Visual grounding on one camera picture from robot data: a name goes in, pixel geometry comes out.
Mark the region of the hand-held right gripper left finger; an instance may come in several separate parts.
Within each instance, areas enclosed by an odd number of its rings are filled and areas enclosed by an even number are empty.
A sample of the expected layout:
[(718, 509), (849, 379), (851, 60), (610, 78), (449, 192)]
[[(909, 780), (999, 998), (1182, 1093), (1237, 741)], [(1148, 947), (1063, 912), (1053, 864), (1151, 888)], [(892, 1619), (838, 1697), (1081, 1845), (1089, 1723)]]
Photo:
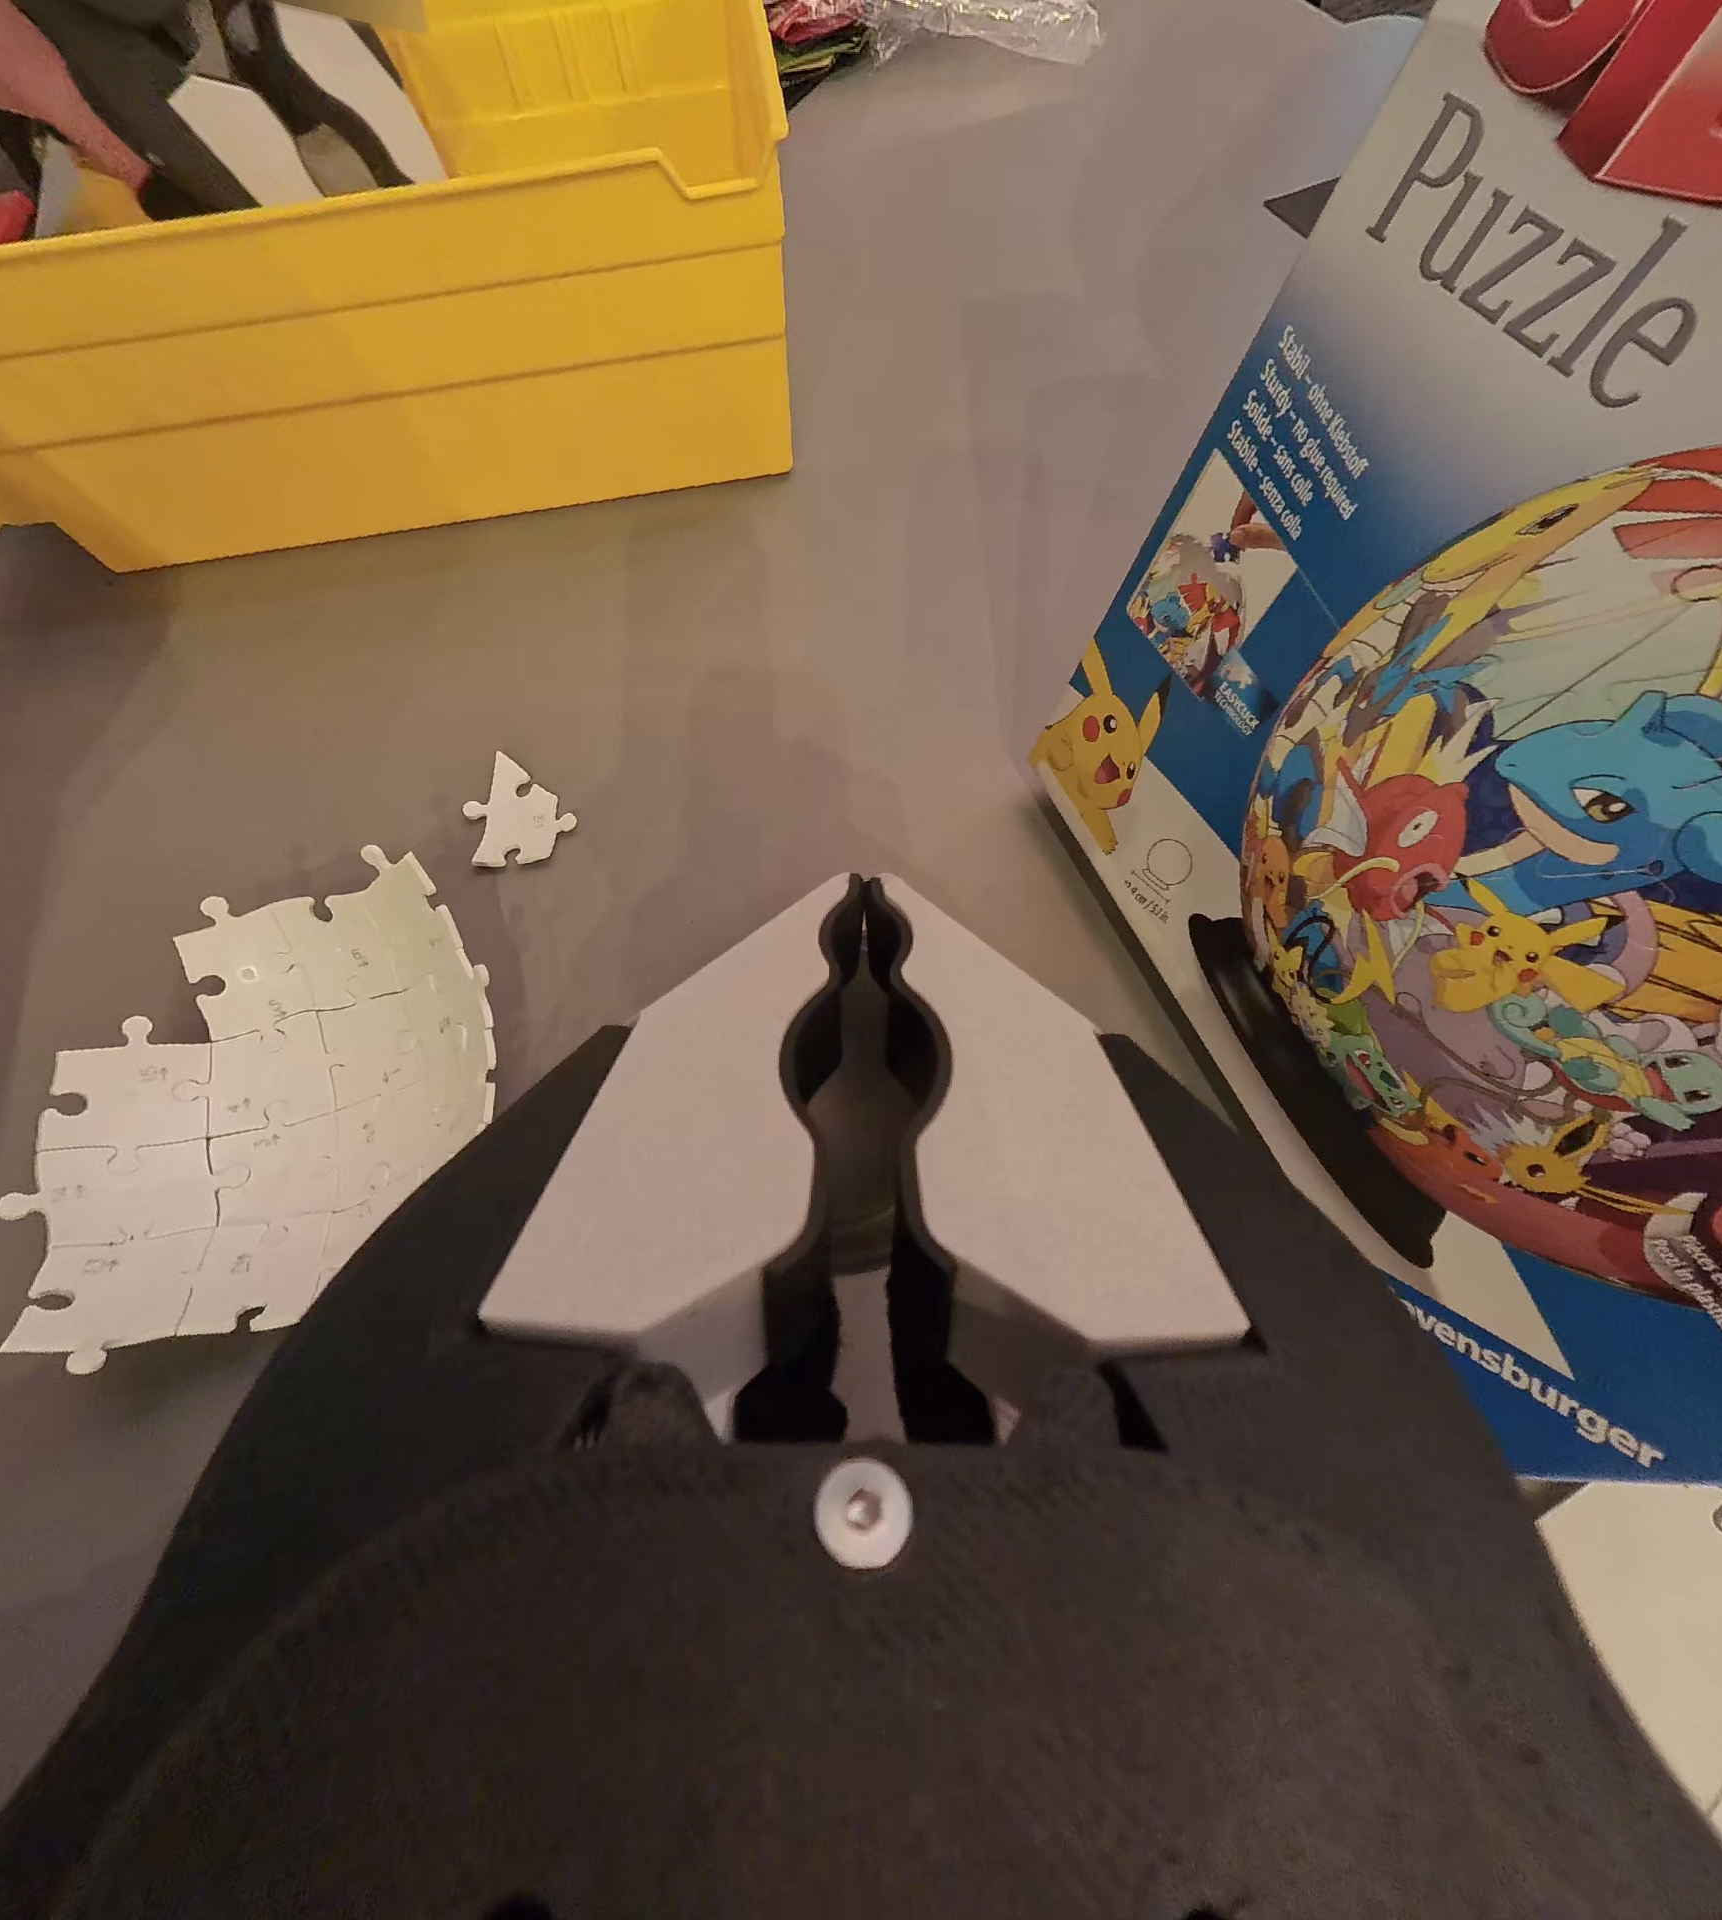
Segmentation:
[(679, 1369), (718, 1433), (771, 1364), (766, 1282), (824, 1224), (802, 1032), (841, 1009), (838, 873), (644, 1006), (490, 1282), (498, 1338)]

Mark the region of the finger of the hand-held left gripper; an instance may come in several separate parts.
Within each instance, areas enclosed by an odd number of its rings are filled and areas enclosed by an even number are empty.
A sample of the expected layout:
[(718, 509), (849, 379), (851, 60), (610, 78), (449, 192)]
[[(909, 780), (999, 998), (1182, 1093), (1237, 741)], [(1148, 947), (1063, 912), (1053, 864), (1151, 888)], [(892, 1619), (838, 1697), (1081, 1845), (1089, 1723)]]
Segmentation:
[(66, 75), (83, 98), (81, 128), (58, 138), (110, 180), (122, 180), (151, 214), (234, 214), (257, 207), (254, 186), (202, 133), (177, 91), (191, 78), (234, 72), (198, 45), (61, 45)]
[(267, 91), (293, 133), (337, 133), (377, 184), (445, 183), (445, 162), (376, 29), (343, 15), (260, 21)]

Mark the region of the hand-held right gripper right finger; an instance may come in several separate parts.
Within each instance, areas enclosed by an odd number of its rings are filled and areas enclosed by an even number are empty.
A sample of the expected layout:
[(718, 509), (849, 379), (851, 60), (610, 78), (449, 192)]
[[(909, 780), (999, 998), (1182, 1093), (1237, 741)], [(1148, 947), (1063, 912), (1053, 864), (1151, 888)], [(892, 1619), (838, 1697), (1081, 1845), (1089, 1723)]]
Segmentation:
[(887, 1267), (909, 1442), (994, 1443), (1043, 1377), (1245, 1345), (1111, 1035), (901, 876), (867, 885), (867, 962), (914, 1100)]

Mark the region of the yellow plastic bin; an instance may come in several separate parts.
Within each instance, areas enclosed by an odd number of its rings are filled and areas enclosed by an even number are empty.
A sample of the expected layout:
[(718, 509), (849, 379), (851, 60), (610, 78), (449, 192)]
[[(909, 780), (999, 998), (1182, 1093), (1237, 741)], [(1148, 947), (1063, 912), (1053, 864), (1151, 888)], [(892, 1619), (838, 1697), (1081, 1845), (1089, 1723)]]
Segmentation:
[(384, 45), (443, 183), (0, 244), (0, 529), (133, 573), (792, 469), (763, 6)]

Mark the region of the assembled white puzzle section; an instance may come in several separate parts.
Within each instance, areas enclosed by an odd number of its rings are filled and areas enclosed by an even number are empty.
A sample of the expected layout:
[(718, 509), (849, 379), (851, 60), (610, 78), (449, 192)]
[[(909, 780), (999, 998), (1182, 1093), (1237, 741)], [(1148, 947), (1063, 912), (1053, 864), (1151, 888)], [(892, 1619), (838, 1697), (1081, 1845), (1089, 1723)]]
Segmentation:
[(498, 1102), (490, 969), (415, 850), (367, 885), (238, 911), (174, 949), (202, 1040), (55, 1054), (31, 1179), (44, 1252), (0, 1353), (73, 1377), (174, 1338), (281, 1331)]

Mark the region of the single white puzzle piece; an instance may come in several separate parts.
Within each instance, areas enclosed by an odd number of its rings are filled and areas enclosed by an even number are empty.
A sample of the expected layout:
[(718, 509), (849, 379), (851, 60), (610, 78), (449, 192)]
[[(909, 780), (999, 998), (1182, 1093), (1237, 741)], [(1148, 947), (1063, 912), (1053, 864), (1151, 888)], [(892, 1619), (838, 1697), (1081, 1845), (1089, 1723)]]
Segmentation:
[(493, 756), (488, 795), (464, 800), (462, 811), (480, 828), (469, 855), (477, 872), (549, 860), (560, 841), (580, 825), (577, 815), (508, 752)]

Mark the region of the colourful puzzle box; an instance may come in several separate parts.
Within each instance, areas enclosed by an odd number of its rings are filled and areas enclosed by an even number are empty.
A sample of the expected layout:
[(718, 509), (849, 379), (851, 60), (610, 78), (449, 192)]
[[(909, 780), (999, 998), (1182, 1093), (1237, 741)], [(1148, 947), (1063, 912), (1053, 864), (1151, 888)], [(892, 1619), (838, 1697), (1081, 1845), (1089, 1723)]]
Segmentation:
[(1437, 6), (1035, 768), (1518, 1473), (1722, 1482), (1722, 6)]

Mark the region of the person's left hand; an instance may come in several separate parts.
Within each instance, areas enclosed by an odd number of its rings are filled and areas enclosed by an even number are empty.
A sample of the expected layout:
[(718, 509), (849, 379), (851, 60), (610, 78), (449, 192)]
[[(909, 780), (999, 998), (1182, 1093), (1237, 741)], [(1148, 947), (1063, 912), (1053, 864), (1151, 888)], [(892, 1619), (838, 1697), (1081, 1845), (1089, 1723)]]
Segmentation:
[(151, 164), (90, 103), (58, 47), (19, 11), (0, 3), (0, 108), (58, 133), (95, 172), (138, 192)]

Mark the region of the crumpled colourful packets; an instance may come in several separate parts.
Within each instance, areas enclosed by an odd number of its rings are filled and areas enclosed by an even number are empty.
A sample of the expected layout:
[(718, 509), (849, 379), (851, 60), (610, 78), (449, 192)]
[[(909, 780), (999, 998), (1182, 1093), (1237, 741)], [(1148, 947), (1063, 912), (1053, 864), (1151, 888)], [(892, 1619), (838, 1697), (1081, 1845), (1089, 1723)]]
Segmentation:
[(766, 3), (784, 107), (795, 112), (818, 86), (875, 54), (871, 3)]

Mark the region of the clear plastic bag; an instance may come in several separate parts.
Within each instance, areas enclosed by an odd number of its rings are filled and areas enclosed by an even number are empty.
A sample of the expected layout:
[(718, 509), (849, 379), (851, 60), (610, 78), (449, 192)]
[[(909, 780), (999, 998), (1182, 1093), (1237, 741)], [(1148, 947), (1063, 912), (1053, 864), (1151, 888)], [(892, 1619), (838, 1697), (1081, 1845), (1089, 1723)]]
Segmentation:
[(1082, 64), (1104, 42), (1095, 3), (865, 3), (878, 60), (926, 38), (970, 38), (1027, 60)]

